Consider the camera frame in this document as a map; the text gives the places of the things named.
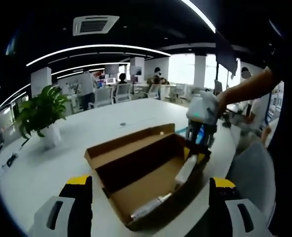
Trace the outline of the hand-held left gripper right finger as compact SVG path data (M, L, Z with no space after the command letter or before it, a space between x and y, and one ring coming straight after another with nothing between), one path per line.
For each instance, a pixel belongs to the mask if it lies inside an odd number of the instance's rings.
M209 179L209 230L212 237L271 237L264 215L235 184Z

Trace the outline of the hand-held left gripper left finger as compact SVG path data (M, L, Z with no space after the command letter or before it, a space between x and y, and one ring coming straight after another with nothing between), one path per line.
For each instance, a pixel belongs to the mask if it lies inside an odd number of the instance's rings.
M91 236L92 176L73 177L34 214L30 237Z

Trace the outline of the person's right hand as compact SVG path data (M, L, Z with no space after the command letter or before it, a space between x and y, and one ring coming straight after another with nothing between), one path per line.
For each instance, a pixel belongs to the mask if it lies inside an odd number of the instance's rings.
M218 94L216 96L216 99L217 99L217 107L218 107L218 110L217 110L217 117L221 117L221 115L225 112L226 110L226 107L228 105L228 98L227 98L227 92L224 91L224 92L221 92L220 94Z

